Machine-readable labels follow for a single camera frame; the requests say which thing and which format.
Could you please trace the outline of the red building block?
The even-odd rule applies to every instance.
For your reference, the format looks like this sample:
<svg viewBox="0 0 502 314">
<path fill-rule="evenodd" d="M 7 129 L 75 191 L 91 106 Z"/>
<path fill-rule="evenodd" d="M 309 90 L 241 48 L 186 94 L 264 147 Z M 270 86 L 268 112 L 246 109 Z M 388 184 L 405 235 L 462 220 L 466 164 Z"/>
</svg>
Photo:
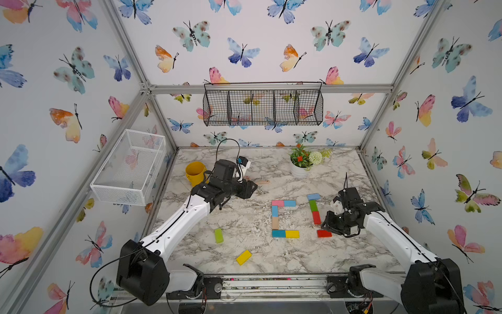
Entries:
<svg viewBox="0 0 502 314">
<path fill-rule="evenodd" d="M 312 212 L 312 219 L 313 219 L 313 222 L 315 225 L 321 225 L 322 221 L 321 221 L 320 213 L 318 211 Z"/>
<path fill-rule="evenodd" d="M 316 234 L 317 234 L 318 238 L 331 238 L 332 237 L 332 233 L 328 232 L 326 230 L 317 230 Z"/>
</svg>

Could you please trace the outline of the pale blue building block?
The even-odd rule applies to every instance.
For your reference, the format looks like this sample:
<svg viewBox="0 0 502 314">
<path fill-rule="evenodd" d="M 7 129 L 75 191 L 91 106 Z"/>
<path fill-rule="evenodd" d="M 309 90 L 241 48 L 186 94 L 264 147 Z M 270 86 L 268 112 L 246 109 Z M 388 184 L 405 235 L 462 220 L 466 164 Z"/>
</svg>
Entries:
<svg viewBox="0 0 502 314">
<path fill-rule="evenodd" d="M 307 199 L 309 201 L 311 200 L 320 200 L 322 197 L 318 194 L 318 193 L 315 193 L 315 194 L 308 194 L 307 195 Z"/>
</svg>

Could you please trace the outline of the small yellow building block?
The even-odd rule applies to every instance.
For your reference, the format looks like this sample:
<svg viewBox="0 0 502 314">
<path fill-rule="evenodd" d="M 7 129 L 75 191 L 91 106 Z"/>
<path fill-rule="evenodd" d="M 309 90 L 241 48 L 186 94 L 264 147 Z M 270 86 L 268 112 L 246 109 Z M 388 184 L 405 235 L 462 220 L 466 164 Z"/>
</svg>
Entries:
<svg viewBox="0 0 502 314">
<path fill-rule="evenodd" d="M 286 230 L 285 237 L 289 239 L 298 239 L 300 238 L 299 230 Z"/>
</svg>

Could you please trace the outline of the pink building block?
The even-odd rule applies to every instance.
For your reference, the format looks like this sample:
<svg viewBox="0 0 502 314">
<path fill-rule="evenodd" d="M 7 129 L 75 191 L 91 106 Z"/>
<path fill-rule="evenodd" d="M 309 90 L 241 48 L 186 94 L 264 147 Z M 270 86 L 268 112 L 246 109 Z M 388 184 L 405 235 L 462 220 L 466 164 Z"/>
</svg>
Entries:
<svg viewBox="0 0 502 314">
<path fill-rule="evenodd" d="M 278 208 L 284 207 L 284 201 L 282 200 L 273 200 L 271 203 L 272 206 L 276 206 Z"/>
</svg>

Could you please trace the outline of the sky blue short block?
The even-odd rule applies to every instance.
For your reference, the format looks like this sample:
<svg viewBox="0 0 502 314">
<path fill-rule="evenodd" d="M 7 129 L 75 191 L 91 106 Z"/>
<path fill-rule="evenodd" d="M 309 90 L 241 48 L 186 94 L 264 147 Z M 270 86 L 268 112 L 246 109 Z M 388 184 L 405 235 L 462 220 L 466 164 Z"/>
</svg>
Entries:
<svg viewBox="0 0 502 314">
<path fill-rule="evenodd" d="M 294 208 L 294 207 L 297 206 L 297 204 L 296 204 L 296 201 L 294 201 L 294 200 L 285 200 L 284 201 L 284 206 L 286 208 Z"/>
</svg>

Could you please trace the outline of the teal building block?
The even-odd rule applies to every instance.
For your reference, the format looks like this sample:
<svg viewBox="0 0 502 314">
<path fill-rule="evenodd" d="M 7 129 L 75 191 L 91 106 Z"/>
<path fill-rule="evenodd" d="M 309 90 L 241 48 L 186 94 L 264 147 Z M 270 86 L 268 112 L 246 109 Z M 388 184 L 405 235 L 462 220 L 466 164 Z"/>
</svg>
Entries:
<svg viewBox="0 0 502 314">
<path fill-rule="evenodd" d="M 286 231 L 285 230 L 272 230 L 272 236 L 274 238 L 285 238 Z"/>
</svg>

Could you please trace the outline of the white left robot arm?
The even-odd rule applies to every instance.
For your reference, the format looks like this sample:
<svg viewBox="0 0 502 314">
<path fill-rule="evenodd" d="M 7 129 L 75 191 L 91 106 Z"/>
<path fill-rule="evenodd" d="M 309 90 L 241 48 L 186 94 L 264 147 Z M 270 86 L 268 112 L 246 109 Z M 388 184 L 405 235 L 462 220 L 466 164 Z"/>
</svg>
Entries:
<svg viewBox="0 0 502 314">
<path fill-rule="evenodd" d="M 192 188 L 180 208 L 151 234 L 123 245 L 118 260 L 116 284 L 147 306 L 164 294 L 182 293 L 199 298 L 204 291 L 204 274 L 189 264 L 170 264 L 169 258 L 185 236 L 215 209 L 235 196 L 246 200 L 257 184 L 244 175 L 251 166 L 245 157 L 218 160 L 213 170 Z"/>
</svg>

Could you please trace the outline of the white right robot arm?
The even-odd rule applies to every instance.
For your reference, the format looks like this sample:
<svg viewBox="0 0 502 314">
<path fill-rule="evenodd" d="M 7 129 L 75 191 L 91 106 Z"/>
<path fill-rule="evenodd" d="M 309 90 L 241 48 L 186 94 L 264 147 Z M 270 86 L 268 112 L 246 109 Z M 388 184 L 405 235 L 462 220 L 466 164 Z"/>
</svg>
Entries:
<svg viewBox="0 0 502 314">
<path fill-rule="evenodd" d="M 356 188 L 338 192 L 321 229 L 344 238 L 367 230 L 405 271 L 399 275 L 372 264 L 352 266 L 342 279 L 328 278 L 326 290 L 332 298 L 379 293 L 402 305 L 407 313 L 465 313 L 458 265 L 451 259 L 440 259 L 411 238 L 380 204 L 364 201 Z"/>
</svg>

